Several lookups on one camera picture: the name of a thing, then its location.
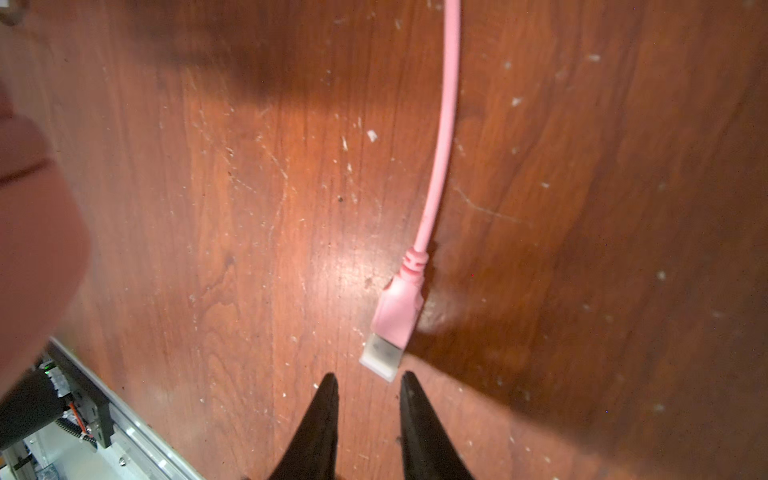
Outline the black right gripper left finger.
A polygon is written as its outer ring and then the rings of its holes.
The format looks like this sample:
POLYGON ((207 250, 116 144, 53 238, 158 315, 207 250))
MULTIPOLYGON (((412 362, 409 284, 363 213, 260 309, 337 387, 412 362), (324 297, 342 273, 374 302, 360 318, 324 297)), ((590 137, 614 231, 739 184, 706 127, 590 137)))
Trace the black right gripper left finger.
POLYGON ((334 480, 338 416, 338 381, 327 373, 269 479, 334 480))

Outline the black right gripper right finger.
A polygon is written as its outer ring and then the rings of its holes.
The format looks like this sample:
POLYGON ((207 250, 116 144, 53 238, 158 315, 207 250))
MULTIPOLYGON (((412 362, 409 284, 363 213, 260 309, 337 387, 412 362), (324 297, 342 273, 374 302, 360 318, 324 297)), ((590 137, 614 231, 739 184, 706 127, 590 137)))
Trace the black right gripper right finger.
POLYGON ((400 424, 405 479, 473 479, 412 371, 401 377, 400 424))

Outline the pink headphones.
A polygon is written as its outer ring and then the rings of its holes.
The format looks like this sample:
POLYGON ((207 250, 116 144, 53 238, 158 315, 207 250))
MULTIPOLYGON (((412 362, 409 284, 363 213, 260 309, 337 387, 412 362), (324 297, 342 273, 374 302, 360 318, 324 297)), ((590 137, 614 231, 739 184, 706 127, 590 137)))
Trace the pink headphones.
POLYGON ((90 238, 46 137, 1 93, 1 391, 38 355, 87 270, 90 238))

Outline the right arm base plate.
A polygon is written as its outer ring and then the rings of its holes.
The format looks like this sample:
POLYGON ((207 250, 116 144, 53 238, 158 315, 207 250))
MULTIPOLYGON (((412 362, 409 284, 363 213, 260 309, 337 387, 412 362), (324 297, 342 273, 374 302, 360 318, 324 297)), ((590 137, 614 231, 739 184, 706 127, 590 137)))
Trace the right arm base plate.
POLYGON ((44 350, 39 369, 52 384, 54 405, 61 410, 53 423, 95 450, 109 448, 114 421, 103 389, 53 341, 44 350))

